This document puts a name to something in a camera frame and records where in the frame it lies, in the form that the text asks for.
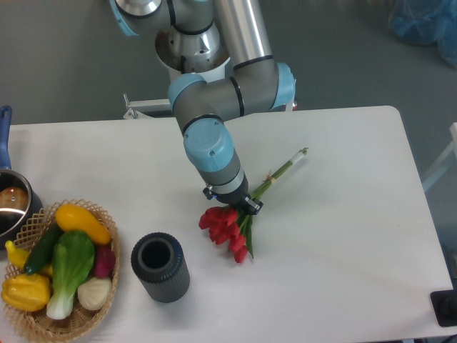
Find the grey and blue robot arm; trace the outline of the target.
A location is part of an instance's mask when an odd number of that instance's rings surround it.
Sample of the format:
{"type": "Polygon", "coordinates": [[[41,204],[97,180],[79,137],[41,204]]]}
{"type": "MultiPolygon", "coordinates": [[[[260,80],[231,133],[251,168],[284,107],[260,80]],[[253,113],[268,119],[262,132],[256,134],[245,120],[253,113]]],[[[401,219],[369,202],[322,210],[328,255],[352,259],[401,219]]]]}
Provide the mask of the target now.
{"type": "Polygon", "coordinates": [[[257,1],[112,1],[128,36],[156,32],[168,99],[209,199],[256,214],[262,203],[225,123],[293,102],[295,79],[272,54],[257,1]]]}

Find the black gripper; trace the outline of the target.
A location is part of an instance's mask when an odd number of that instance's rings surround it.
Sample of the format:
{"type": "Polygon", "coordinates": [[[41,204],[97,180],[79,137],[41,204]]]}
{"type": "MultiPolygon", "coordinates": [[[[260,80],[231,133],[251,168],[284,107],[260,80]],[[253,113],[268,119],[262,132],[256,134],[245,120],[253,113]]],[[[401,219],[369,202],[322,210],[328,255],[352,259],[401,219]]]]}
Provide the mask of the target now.
{"type": "Polygon", "coordinates": [[[222,204],[236,204],[237,209],[245,215],[257,215],[263,207],[261,200],[247,197],[247,178],[243,178],[236,187],[231,185],[213,186],[211,189],[206,187],[203,193],[208,200],[215,197],[222,204]]]}

